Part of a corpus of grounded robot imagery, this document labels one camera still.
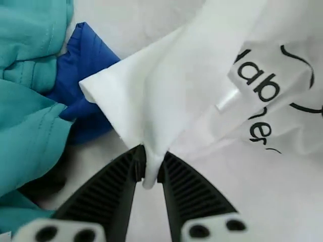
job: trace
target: stitching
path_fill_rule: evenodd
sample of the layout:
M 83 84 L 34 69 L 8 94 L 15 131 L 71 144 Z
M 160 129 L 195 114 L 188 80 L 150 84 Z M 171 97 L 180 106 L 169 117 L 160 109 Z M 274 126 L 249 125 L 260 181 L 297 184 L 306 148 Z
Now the stitching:
M 24 62 L 22 62 L 22 67 L 21 67 L 21 72 L 20 72 L 19 84 L 21 84 L 21 82 L 22 82 L 22 74 L 23 74 L 23 72 L 24 72 L 24 66 L 25 66 L 25 63 L 24 63 Z
M 28 158 L 29 157 L 29 154 L 30 154 L 30 150 L 31 150 L 31 147 L 34 147 L 35 146 L 35 143 L 36 143 L 36 141 L 38 141 L 38 139 L 39 139 L 39 130 L 41 129 L 41 127 L 42 127 L 42 124 L 43 124 L 43 122 L 44 122 L 44 118 L 45 118 L 45 116 L 54 108 L 54 106 L 56 106 L 56 104 L 55 105 L 53 105 L 52 107 L 50 107 L 50 109 L 41 117 L 41 120 L 40 120 L 40 122 L 39 122 L 39 125 L 38 125 L 38 128 L 37 128 L 37 136 L 36 136 L 36 138 L 33 140 L 33 142 L 30 142 L 29 143 L 29 146 L 28 146 L 28 148 L 27 148 L 27 150 L 26 150 L 26 153 L 25 153 L 25 155 L 26 155 L 26 157 Z M 17 184 L 16 184 L 16 187 L 18 186 L 18 185 L 20 185 L 20 184 L 22 184 L 22 177 L 17 181 Z
M 50 35 L 50 41 L 49 41 L 49 45 L 48 45 L 48 48 L 47 48 L 47 54 L 49 53 L 49 49 L 50 49 L 51 42 L 52 42 L 52 39 L 53 39 L 53 34 L 54 34 L 55 25 L 56 25 L 56 21 L 55 21 L 55 22 L 54 22 L 54 24 L 52 25 L 51 35 Z
M 30 83 L 30 88 L 34 90 L 34 72 L 35 72 L 35 67 L 36 67 L 37 62 L 34 62 L 34 66 L 31 72 L 31 83 Z

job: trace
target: teal cloth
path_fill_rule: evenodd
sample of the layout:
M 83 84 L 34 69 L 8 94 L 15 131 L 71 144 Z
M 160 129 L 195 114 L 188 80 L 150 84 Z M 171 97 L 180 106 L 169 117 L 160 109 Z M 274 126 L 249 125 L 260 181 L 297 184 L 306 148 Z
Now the teal cloth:
M 0 0 L 1 232 L 50 215 L 8 194 L 48 172 L 64 150 L 72 124 L 59 118 L 66 107 L 41 94 L 55 83 L 55 54 L 72 13 L 72 0 Z
M 0 233 L 11 231 L 12 234 L 17 229 L 27 224 L 33 219 L 48 218 L 54 211 L 42 210 L 17 190 L 4 195 L 0 200 Z

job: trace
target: blue fabric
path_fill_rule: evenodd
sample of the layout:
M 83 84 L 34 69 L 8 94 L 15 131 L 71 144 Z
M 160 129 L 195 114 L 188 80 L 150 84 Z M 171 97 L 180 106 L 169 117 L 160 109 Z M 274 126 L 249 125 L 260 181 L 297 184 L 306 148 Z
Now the blue fabric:
M 67 53 L 57 59 L 54 88 L 46 96 L 68 108 L 60 117 L 75 120 L 68 142 L 81 144 L 112 129 L 99 107 L 88 102 L 79 81 L 91 76 L 120 59 L 103 43 L 87 23 L 79 23 L 67 44 Z
M 44 97 L 56 78 L 72 0 L 0 1 L 0 231 L 50 216 L 16 189 L 59 160 L 72 123 Z

